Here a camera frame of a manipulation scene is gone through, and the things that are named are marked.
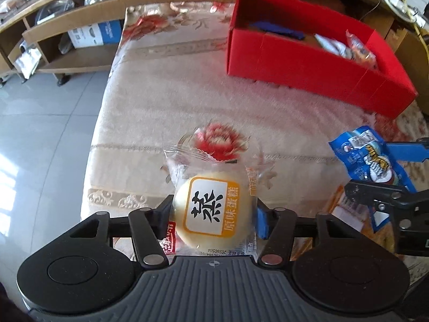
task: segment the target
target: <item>yellow cable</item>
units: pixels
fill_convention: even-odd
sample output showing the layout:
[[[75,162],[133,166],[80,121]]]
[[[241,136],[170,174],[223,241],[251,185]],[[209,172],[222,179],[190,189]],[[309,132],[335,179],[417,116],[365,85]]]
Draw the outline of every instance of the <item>yellow cable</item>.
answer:
[[[408,16],[410,18],[411,23],[413,24],[413,27],[414,27],[414,29],[416,31],[416,34],[417,34],[417,37],[419,38],[420,42],[422,43],[422,45],[423,45],[423,47],[424,47],[424,49],[426,51],[426,57],[428,59],[428,65],[429,65],[429,49],[428,49],[428,47],[426,45],[426,42],[425,42],[425,40],[423,40],[423,37],[421,35],[421,32],[420,32],[419,27],[417,25],[417,22],[413,22],[412,21],[412,17],[413,16],[411,15],[410,8],[408,7],[407,2],[405,0],[401,0],[401,1],[404,3],[405,10],[406,10],[406,12],[407,12],[407,14],[408,14]]]

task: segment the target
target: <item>crosshair symbol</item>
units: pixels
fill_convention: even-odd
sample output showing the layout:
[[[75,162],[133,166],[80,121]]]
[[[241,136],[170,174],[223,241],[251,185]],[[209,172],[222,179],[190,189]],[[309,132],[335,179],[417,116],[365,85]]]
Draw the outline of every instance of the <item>crosshair symbol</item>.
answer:
[[[215,268],[216,266],[219,266],[219,265],[220,265],[220,263],[219,263],[219,261],[217,261],[217,260],[212,260],[212,261],[210,261],[210,262],[209,262],[209,265],[210,265],[211,267]]]

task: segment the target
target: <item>white floral motif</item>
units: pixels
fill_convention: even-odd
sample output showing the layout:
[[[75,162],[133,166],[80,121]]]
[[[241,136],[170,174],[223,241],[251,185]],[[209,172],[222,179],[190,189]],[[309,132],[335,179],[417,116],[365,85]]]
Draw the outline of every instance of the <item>white floral motif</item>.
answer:
[[[88,195],[88,199],[90,202],[95,203],[96,205],[110,206],[113,202],[112,193],[106,191],[106,194],[103,194],[102,190],[91,192]]]
[[[128,209],[137,209],[142,208],[146,205],[146,198],[144,196],[140,196],[139,199],[137,199],[136,195],[128,195],[127,197],[124,197],[119,200],[117,203],[117,206],[119,208],[128,208]]]

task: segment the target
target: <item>black chinese character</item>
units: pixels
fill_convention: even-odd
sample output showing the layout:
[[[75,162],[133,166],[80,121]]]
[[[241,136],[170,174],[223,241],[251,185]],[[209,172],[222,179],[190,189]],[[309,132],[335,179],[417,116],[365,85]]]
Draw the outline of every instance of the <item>black chinese character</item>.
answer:
[[[197,215],[201,214],[202,211],[203,220],[208,218],[210,222],[212,222],[213,218],[219,223],[220,220],[218,217],[215,217],[215,215],[220,214],[220,210],[216,210],[216,208],[222,207],[222,205],[220,203],[216,203],[216,201],[222,200],[224,196],[219,195],[215,200],[215,194],[213,190],[210,196],[208,193],[205,193],[204,197],[198,198],[198,195],[199,191],[196,191],[194,197],[192,198],[192,202],[194,202],[194,204],[198,203],[198,209],[194,207],[191,211],[191,214],[193,214],[194,218],[196,218]]]

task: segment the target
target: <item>open box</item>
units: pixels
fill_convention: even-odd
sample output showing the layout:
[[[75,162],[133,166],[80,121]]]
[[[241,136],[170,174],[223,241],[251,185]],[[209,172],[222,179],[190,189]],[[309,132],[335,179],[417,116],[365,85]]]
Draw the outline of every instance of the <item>open box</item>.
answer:
[[[249,29],[249,24],[257,21],[317,33],[344,44],[348,30],[376,55],[379,70],[302,41]],[[236,0],[227,72],[307,90],[391,118],[417,96],[404,68],[376,31],[356,19],[300,0]]]

